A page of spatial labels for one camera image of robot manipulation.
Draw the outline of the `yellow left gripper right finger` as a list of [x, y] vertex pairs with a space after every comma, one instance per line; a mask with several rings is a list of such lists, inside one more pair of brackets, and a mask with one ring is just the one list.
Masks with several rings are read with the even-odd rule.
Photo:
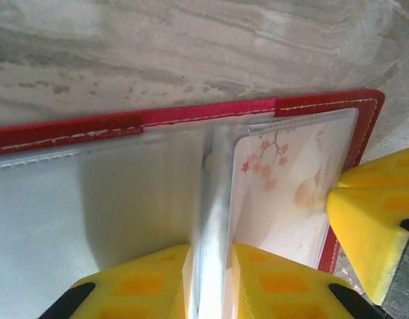
[[231, 252], [236, 318], [376, 318], [346, 281], [251, 245]]

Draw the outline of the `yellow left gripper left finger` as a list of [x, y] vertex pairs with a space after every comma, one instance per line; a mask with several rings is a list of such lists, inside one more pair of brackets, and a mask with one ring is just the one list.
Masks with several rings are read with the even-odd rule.
[[41, 318], [188, 318], [191, 247], [176, 245], [84, 277]]

